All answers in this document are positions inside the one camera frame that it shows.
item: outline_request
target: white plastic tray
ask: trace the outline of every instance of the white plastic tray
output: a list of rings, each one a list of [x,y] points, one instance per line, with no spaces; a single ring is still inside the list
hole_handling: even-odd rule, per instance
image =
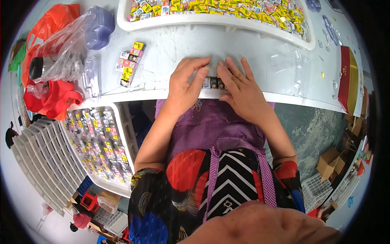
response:
[[[127,16],[130,13],[131,0],[119,0],[117,22],[118,26],[127,31],[136,31],[146,28],[159,27],[165,25],[223,25],[226,26],[226,31],[233,32],[237,28],[253,30],[256,32],[265,33],[269,36],[276,37],[307,50],[313,50],[316,46],[316,38],[310,12],[307,9],[305,0],[297,0],[299,6],[303,9],[303,15],[309,23],[309,33],[307,42],[301,37],[295,36],[284,30],[277,29],[264,23],[259,23],[254,20],[237,18],[229,15],[220,14],[171,14],[166,16],[157,16],[145,20],[129,22]]]
[[[134,160],[135,157],[138,153],[138,146],[137,146],[137,141],[135,138],[135,133],[133,129],[133,124],[131,122],[131,115],[129,112],[129,109],[124,107],[122,109],[123,105],[127,106],[128,103],[123,102],[123,103],[99,103],[99,102],[88,102],[88,103],[83,103],[81,106],[71,106],[68,110],[73,111],[73,110],[78,110],[78,109],[85,109],[85,108],[91,108],[91,107],[111,107],[114,111],[115,114],[115,119],[116,119],[116,124],[118,126],[118,133],[121,137],[122,144],[124,146],[124,150],[127,156],[127,159],[129,160],[129,165],[131,167],[131,170],[134,174]],[[61,126],[62,131],[65,134],[67,143],[70,146],[70,133],[63,127]],[[76,152],[73,146],[70,146],[74,152],[74,154],[77,157],[77,160],[79,161],[79,164],[82,165],[82,157],[81,155]],[[121,182],[116,182],[116,181],[106,181],[100,177],[98,177],[95,174],[89,173],[84,167],[84,171],[87,173],[89,178],[91,178],[92,182],[95,183],[97,186],[106,189],[110,192],[113,192],[115,194],[130,198],[131,192],[129,188],[129,183],[121,183]]]

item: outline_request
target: red shirt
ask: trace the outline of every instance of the red shirt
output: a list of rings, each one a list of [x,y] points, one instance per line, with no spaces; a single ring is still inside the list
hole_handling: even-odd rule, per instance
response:
[[[74,214],[73,215],[74,225],[79,229],[84,229],[87,227],[88,223],[91,221],[91,217],[88,217],[86,214]]]

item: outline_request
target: woman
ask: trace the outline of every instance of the woman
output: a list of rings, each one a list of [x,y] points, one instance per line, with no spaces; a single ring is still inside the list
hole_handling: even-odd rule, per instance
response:
[[[337,234],[305,215],[297,156],[255,82],[231,58],[230,94],[197,100],[210,59],[183,59],[136,157],[129,202],[134,243],[313,243]],[[196,71],[191,82],[189,77]],[[267,138],[273,170],[265,157]]]

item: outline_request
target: red plastic bag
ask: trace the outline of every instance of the red plastic bag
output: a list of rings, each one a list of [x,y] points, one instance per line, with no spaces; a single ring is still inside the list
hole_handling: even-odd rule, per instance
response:
[[[27,36],[27,50],[29,50],[29,43],[31,35],[34,38],[31,42],[31,46],[34,44],[35,39],[40,38],[43,41],[49,38],[52,34],[61,30],[73,20],[80,16],[80,4],[55,4],[51,7],[35,26],[31,29]]]
[[[30,68],[31,59],[34,57],[36,49],[39,45],[34,45],[38,38],[46,41],[51,35],[58,30],[61,30],[80,16],[80,4],[55,4],[51,7],[42,18],[35,24],[27,36],[26,56],[21,62],[22,74],[21,80],[24,87],[30,83],[28,70]]]
[[[39,112],[51,119],[63,120],[70,105],[73,103],[80,105],[83,101],[81,94],[73,91],[73,88],[72,82],[50,80],[48,96],[38,99],[34,93],[26,91],[23,99],[27,110]]]

